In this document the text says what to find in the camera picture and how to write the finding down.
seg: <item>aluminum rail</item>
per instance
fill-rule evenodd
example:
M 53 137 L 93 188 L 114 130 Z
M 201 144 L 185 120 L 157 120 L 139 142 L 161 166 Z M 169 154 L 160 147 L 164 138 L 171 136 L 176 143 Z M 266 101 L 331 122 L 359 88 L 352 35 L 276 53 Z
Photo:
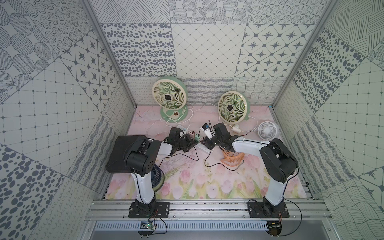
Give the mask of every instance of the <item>aluminum rail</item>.
M 308 199 L 288 199 L 296 203 L 303 220 L 331 220 L 324 201 Z M 277 218 L 250 218 L 247 199 L 190 199 L 158 200 L 170 202 L 168 220 L 278 220 Z M 93 201 L 85 220 L 134 220 L 128 218 L 132 200 Z M 285 220 L 299 220 L 300 211 L 295 204 L 286 201 L 290 214 Z

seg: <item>white small fan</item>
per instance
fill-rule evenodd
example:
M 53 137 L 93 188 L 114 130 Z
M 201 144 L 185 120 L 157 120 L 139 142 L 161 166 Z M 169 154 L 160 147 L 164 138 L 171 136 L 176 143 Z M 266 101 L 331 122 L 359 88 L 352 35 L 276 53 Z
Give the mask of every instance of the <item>white small fan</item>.
M 271 141 L 272 139 L 279 136 L 280 128 L 273 122 L 265 121 L 259 125 L 257 132 L 261 139 L 265 141 Z

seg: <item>orange fan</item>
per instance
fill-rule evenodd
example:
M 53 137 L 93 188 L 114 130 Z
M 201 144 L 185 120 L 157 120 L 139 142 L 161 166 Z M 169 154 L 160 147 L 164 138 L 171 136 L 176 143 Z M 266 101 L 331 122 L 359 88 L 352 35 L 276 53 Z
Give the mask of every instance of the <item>orange fan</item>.
M 224 159 L 221 159 L 220 161 L 229 166 L 229 167 L 236 167 L 240 165 L 241 160 L 244 158 L 244 153 L 243 152 L 227 152 L 227 151 L 222 151 L 224 155 Z

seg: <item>green fan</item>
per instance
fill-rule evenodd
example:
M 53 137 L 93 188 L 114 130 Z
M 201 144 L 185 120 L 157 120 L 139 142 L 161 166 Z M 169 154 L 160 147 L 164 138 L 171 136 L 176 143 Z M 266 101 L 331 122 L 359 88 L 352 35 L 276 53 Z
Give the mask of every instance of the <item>green fan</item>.
M 218 112 L 226 123 L 235 124 L 248 120 L 249 102 L 241 93 L 229 91 L 224 93 L 218 101 Z
M 175 122 L 182 121 L 188 115 L 187 88 L 174 77 L 162 77 L 152 87 L 155 101 L 162 106 L 161 117 Z

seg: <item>patterned wall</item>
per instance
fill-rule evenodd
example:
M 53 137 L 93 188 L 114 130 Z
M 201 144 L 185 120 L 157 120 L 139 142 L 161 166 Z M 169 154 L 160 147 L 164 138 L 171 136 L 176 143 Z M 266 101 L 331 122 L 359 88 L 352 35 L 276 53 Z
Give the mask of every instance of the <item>patterned wall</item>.
M 104 50 L 76 0 L 1 1 L 1 239 L 76 238 L 102 196 L 134 112 Z
M 343 239 L 384 237 L 384 5 L 340 1 L 275 107 Z
M 192 103 L 216 104 L 233 89 L 270 105 L 328 0 L 91 3 L 138 104 L 155 104 L 157 77 L 176 76 Z

